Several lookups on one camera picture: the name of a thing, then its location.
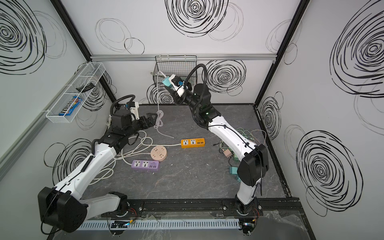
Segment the coiled white cable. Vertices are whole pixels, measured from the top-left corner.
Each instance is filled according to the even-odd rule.
[[[122,159],[126,164],[132,165],[131,163],[127,162],[127,161],[125,160],[125,158],[126,158],[126,157],[132,157],[132,156],[140,155],[140,154],[151,154],[150,152],[142,152],[142,151],[148,149],[150,146],[157,146],[157,145],[162,145],[162,146],[178,146],[178,145],[181,145],[181,143],[178,143],[178,144],[171,144],[171,145],[166,145],[166,144],[153,144],[153,139],[152,139],[151,137],[147,137],[147,133],[146,133],[145,131],[140,130],[139,132],[143,132],[143,133],[145,134],[145,136],[144,136],[143,138],[141,138],[141,137],[139,136],[139,138],[140,138],[140,143],[139,143],[133,150],[131,150],[131,151],[129,151],[129,152],[123,153],[122,150],[121,150],[120,154],[117,154],[116,157],[114,157],[114,159],[113,159],[109,164],[105,165],[105,166],[102,168],[102,170],[101,170],[98,174],[100,174],[100,173],[102,173],[102,172],[105,172],[105,171],[106,171],[106,173],[104,173],[102,177],[94,178],[94,179],[93,179],[94,182],[90,183],[90,185],[93,185],[93,184],[99,182],[100,180],[110,178],[110,177],[113,175],[113,173],[114,173],[113,169],[114,169],[114,167],[116,166],[116,160],[120,160],[120,159]],[[144,141],[145,141],[146,139],[150,139],[151,143],[150,143],[150,144],[145,144]],[[145,148],[143,148],[143,149],[141,149],[141,150],[135,152],[135,151],[138,150],[141,146],[147,146],[147,147],[145,147]]]
[[[169,136],[169,135],[166,135],[166,134],[159,132],[159,127],[163,126],[163,121],[161,121],[161,118],[164,116],[164,112],[162,110],[160,110],[160,107],[159,107],[159,74],[163,75],[165,78],[167,77],[165,74],[163,74],[162,71],[157,72],[157,79],[156,79],[156,89],[157,89],[157,112],[156,112],[156,114],[157,114],[157,119],[156,119],[155,126],[153,126],[153,128],[156,129],[157,132],[163,136],[174,138],[172,136]]]

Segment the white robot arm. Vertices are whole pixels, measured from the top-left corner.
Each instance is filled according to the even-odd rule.
[[[204,65],[198,65],[190,75],[200,66],[205,68]],[[235,206],[239,214],[246,215],[251,211],[251,207],[257,204],[254,202],[255,190],[268,170],[266,147],[261,144],[257,146],[241,136],[210,105],[210,93],[206,89],[206,81],[204,84],[197,84],[192,92],[187,88],[190,86],[188,79],[187,77],[186,81],[182,81],[178,76],[172,75],[164,80],[164,84],[176,103],[189,105],[192,118],[200,127],[216,134],[241,160],[237,171],[241,183],[235,196]],[[131,99],[114,112],[118,102],[126,98]],[[148,118],[139,117],[137,111],[139,105],[133,102],[133,99],[134,95],[117,99],[111,106],[111,126],[102,138],[92,142],[92,153],[55,187],[45,187],[40,191],[38,203],[42,224],[47,223],[66,232],[73,232],[85,220],[102,213],[113,212],[116,215],[124,215],[127,212],[127,196],[118,192],[110,192],[105,196],[87,200],[82,200],[81,197],[98,172],[116,153],[126,144],[133,144],[128,141],[131,136],[138,137],[139,130],[154,125],[156,117],[152,116],[156,114],[148,113]]]

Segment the electrical outlet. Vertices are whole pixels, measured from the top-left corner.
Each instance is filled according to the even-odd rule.
[[[158,161],[146,161],[146,160],[134,160],[131,168],[133,169],[142,169],[142,170],[152,170],[156,171],[159,167]]]
[[[181,140],[181,148],[204,147],[204,146],[205,146],[204,138],[193,138],[193,139],[182,139]]]

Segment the gray table surface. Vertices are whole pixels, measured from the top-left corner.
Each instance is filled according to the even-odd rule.
[[[235,129],[242,127],[247,130],[260,129],[255,112],[251,105],[215,106],[222,116]],[[219,153],[219,137],[206,129],[200,128],[192,119],[187,106],[160,106],[164,116],[164,125],[159,128],[161,133],[174,136],[175,139],[160,135],[156,129],[146,129],[154,144],[177,144],[181,139],[205,138],[205,147],[186,148],[180,146],[166,147],[167,158],[160,163],[157,172],[136,171],[131,166],[117,160],[114,174],[87,187],[83,199],[99,197],[110,191],[118,191],[128,199],[204,199],[234,198],[240,183],[235,176],[229,174],[228,159]],[[140,115],[155,113],[157,106],[140,106]],[[254,136],[264,142],[261,131],[253,132]],[[124,152],[132,150],[126,146]],[[127,158],[128,162],[135,159],[151,160],[150,155],[143,154]],[[257,197],[285,197],[275,166],[269,156],[270,169],[263,178],[263,196],[259,189]]]

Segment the wire mesh basket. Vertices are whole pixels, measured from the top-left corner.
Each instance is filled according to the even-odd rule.
[[[87,63],[87,66],[73,80],[73,82],[67,87],[63,95],[48,111],[46,117],[54,123],[72,122],[80,108],[83,106],[83,104],[91,94],[92,89],[99,82],[99,79],[104,74],[104,72],[105,67],[103,63]],[[71,114],[64,112],[63,116],[59,115],[63,111],[63,109],[70,109],[74,105],[76,100],[78,100],[79,98],[81,99],[81,101],[79,102],[79,105],[74,108]]]
[[[167,55],[167,56],[156,56],[156,65],[153,70],[153,82],[156,85],[158,71],[163,72],[165,75],[170,76],[175,74],[183,81],[187,78],[188,74],[196,67],[197,56],[195,55]],[[159,75],[159,87],[163,87],[164,76]],[[195,72],[190,78],[189,82],[192,87],[196,85],[197,73]]]

